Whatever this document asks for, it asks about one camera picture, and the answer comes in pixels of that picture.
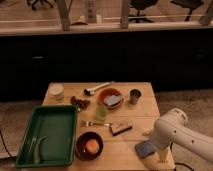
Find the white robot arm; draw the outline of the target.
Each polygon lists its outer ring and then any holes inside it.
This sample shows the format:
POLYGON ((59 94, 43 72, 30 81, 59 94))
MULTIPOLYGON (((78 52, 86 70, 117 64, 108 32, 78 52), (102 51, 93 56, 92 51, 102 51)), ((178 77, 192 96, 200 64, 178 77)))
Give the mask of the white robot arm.
POLYGON ((186 127, 187 114, 173 108, 155 120, 153 128, 143 133, 157 148, 160 162, 165 162, 168 147, 176 143, 213 164, 213 138, 186 127))

